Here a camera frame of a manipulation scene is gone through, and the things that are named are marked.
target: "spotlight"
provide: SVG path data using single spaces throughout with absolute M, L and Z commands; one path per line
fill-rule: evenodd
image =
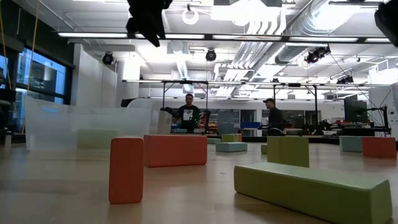
M 163 26 L 162 11 L 168 9 L 173 0 L 127 0 L 132 18 L 126 29 L 129 34 L 139 32 L 155 47 L 159 47 L 159 38 L 166 38 Z
M 112 52 L 105 52 L 105 56 L 102 58 L 102 62 L 105 65 L 113 65 L 116 62 L 116 59 L 113 57 Z
M 307 63 L 317 63 L 320 59 L 325 57 L 326 54 L 330 53 L 329 45 L 327 47 L 317 47 L 315 50 L 309 51 L 304 60 Z
M 206 53 L 206 61 L 214 62 L 217 58 L 217 54 L 214 49 L 208 49 Z
M 352 76 L 339 78 L 336 84 L 347 84 L 347 83 L 354 83 L 354 78 Z

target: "man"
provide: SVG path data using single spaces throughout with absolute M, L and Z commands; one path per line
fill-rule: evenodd
M 199 108 L 192 105 L 193 95 L 188 93 L 185 96 L 186 105 L 180 107 L 175 116 L 175 120 L 181 118 L 180 128 L 186 129 L 187 133 L 193 133 L 193 130 L 197 127 L 197 121 L 199 119 Z
M 267 109 L 269 109 L 268 117 L 268 135 L 269 136 L 283 136 L 284 130 L 284 117 L 278 108 L 275 107 L 275 101 L 272 98 L 268 98 L 263 101 Z

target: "ceiling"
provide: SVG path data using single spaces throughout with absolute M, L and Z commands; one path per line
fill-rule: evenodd
M 34 14 L 36 1 L 14 1 Z M 74 0 L 40 1 L 42 4 L 40 5 L 39 18 L 60 32 L 125 32 L 125 25 L 130 17 L 127 11 L 128 4 Z M 174 3 L 168 10 L 164 11 L 166 33 L 245 34 L 249 29 L 249 25 L 236 26 L 232 21 L 212 20 L 210 14 L 213 0 L 203 0 L 199 6 L 195 6 L 197 3 L 192 4 L 192 8 L 199 11 L 199 20 L 194 25 L 188 25 L 182 20 L 182 12 L 186 9 L 186 5 L 177 4 L 177 0 Z M 295 3 L 294 7 L 286 7 L 284 9 L 288 24 L 308 3 L 308 0 L 296 0 Z M 375 7 L 358 9 L 357 13 L 354 13 L 347 22 L 335 29 L 330 35 L 383 37 L 374 22 L 373 14 L 375 10 Z M 155 78 L 159 77 L 159 74 L 171 74 L 173 70 L 177 70 L 175 59 L 167 55 L 167 42 L 166 40 L 161 40 L 161 46 L 155 48 L 146 40 L 98 39 L 90 40 L 91 46 L 87 44 L 86 46 L 87 49 L 96 54 L 103 55 L 104 52 L 101 49 L 105 46 L 133 45 L 144 61 L 141 67 L 141 73 L 144 78 Z M 184 40 L 184 42 L 187 42 L 191 53 L 191 56 L 186 61 L 188 71 L 202 70 L 213 72 L 217 63 L 231 63 L 242 45 L 241 42 L 228 41 Z M 217 53 L 215 62 L 207 62 L 205 60 L 205 54 L 209 48 L 214 48 Z M 316 82 L 330 82 L 330 78 L 338 78 L 342 70 L 357 68 L 353 69 L 355 82 L 366 83 L 370 67 L 385 60 L 383 57 L 398 57 L 398 50 L 393 48 L 391 44 L 330 44 L 330 49 L 333 57 L 330 55 L 326 56 L 309 68 L 303 67 L 302 61 L 295 60 L 274 75 L 280 82 L 305 82 L 308 80 L 310 82 L 314 80 Z

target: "monitor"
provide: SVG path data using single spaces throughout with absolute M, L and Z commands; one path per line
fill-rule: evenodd
M 345 120 L 351 122 L 367 123 L 368 106 L 366 102 L 344 99 Z

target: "wooden floor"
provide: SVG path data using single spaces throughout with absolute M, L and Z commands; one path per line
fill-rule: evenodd
M 248 152 L 232 153 L 216 153 L 209 145 L 207 165 L 145 168 L 142 203 L 110 205 L 109 152 L 0 149 L 0 223 L 327 223 L 237 194 L 234 166 L 261 161 L 266 156 L 261 155 L 260 144 L 249 144 Z M 311 144 L 310 167 L 388 178 L 398 220 L 395 160 L 364 159 L 354 152 L 340 154 L 338 146 Z

